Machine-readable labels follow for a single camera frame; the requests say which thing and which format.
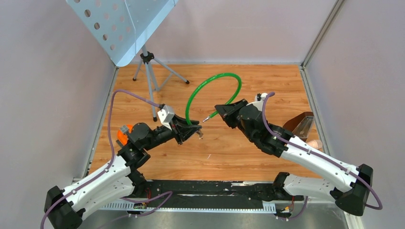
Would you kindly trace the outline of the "small silver keys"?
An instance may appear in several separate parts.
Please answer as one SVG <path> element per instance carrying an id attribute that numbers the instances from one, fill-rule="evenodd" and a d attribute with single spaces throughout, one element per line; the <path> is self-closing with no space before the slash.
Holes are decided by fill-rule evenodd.
<path id="1" fill-rule="evenodd" d="M 197 131 L 196 134 L 198 135 L 199 139 L 203 139 L 203 132 L 201 130 Z"/>

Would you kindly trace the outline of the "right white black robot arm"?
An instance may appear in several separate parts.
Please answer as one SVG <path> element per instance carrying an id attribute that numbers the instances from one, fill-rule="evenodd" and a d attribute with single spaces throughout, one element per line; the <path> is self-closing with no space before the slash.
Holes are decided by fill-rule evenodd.
<path id="1" fill-rule="evenodd" d="M 362 216 L 372 186 L 373 168 L 339 161 L 309 146 L 291 131 L 265 122 L 260 105 L 261 101 L 248 103 L 243 99 L 215 105 L 215 109 L 230 128 L 238 128 L 262 152 L 295 162 L 320 175 L 320 178 L 304 178 L 280 172 L 272 187 L 275 197 L 311 196 L 333 201 L 341 210 Z"/>

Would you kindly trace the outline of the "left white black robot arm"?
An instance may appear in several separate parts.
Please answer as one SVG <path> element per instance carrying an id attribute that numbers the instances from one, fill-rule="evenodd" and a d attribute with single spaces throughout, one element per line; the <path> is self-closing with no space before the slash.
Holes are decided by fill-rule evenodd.
<path id="1" fill-rule="evenodd" d="M 127 143 L 103 167 L 70 186 L 48 190 L 45 216 L 55 229 L 76 229 L 88 216 L 116 199 L 143 196 L 147 182 L 138 169 L 150 159 L 148 151 L 172 139 L 181 145 L 201 128 L 199 121 L 187 124 L 177 115 L 168 126 L 155 129 L 146 123 L 133 125 Z"/>

